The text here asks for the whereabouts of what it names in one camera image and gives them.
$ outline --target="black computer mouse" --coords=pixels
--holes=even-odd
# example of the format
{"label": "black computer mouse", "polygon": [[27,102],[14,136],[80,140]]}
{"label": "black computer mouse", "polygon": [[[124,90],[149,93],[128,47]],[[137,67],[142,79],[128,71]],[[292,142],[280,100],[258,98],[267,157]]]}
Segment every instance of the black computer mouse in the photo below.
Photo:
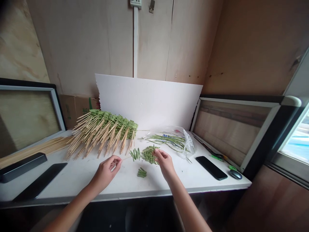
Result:
{"label": "black computer mouse", "polygon": [[232,177],[234,177],[235,179],[242,179],[242,175],[235,170],[230,170],[229,173],[231,174]]}

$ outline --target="black device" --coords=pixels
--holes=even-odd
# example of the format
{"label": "black device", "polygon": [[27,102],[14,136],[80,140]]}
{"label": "black device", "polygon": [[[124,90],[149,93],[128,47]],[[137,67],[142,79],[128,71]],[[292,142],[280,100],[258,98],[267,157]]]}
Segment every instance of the black device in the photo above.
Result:
{"label": "black device", "polygon": [[0,170],[0,182],[7,183],[47,161],[44,153],[36,153]]}
{"label": "black device", "polygon": [[205,156],[196,157],[196,160],[217,180],[223,180],[228,177],[223,171],[221,171]]}
{"label": "black device", "polygon": [[22,191],[13,201],[27,201],[36,199],[49,183],[59,174],[68,163],[58,163],[50,166],[32,184]]}
{"label": "black device", "polygon": [[229,173],[235,179],[242,179],[242,175],[238,171],[230,170]]}

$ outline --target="plastic bag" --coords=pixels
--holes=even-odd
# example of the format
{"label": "plastic bag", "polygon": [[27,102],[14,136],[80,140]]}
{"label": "plastic bag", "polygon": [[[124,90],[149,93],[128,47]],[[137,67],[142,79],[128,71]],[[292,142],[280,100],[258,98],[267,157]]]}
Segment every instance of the plastic bag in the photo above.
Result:
{"label": "plastic bag", "polygon": [[189,157],[195,154],[193,141],[190,135],[182,127],[169,126],[154,129],[147,133],[143,139],[159,145],[164,143],[174,151],[177,151],[177,154],[181,158],[186,159],[189,162],[191,162]]}

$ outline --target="pile of green beans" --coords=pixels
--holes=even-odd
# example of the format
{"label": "pile of green beans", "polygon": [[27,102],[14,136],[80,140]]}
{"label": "pile of green beans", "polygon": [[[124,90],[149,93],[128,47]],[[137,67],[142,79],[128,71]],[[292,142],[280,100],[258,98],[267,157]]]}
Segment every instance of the pile of green beans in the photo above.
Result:
{"label": "pile of green beans", "polygon": [[177,136],[170,136],[170,135],[153,135],[149,138],[147,138],[146,140],[148,140],[149,142],[153,142],[155,144],[166,144],[167,146],[169,146],[171,149],[173,149],[174,151],[180,151],[180,150],[184,150],[184,143],[185,143],[185,139],[182,137],[177,137]]}
{"label": "pile of green beans", "polygon": [[159,148],[159,147],[155,147],[154,145],[153,145],[153,146],[146,147],[146,148],[142,151],[142,158],[143,158],[144,160],[148,161],[148,162],[151,163],[151,164],[157,164],[157,165],[159,165],[159,163],[155,161],[156,157],[152,155],[152,152],[153,152],[156,148]]}
{"label": "pile of green beans", "polygon": [[137,176],[141,178],[145,178],[147,176],[147,172],[142,167],[140,167],[138,169]]}
{"label": "pile of green beans", "polygon": [[137,150],[134,148],[133,151],[130,151],[130,155],[133,158],[133,162],[137,159],[140,160],[141,158],[141,153],[139,152],[139,148]]}

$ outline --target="black smartphone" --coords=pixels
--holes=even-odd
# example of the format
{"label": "black smartphone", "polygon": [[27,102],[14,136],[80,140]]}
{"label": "black smartphone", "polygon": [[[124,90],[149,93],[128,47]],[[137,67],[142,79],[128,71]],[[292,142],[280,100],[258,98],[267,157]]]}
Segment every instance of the black smartphone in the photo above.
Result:
{"label": "black smartphone", "polygon": [[223,171],[221,171],[205,156],[196,157],[196,160],[217,180],[223,180],[228,177]]}
{"label": "black smartphone", "polygon": [[49,183],[59,174],[68,163],[58,163],[50,166],[32,184],[22,191],[13,201],[27,201],[36,199]]}

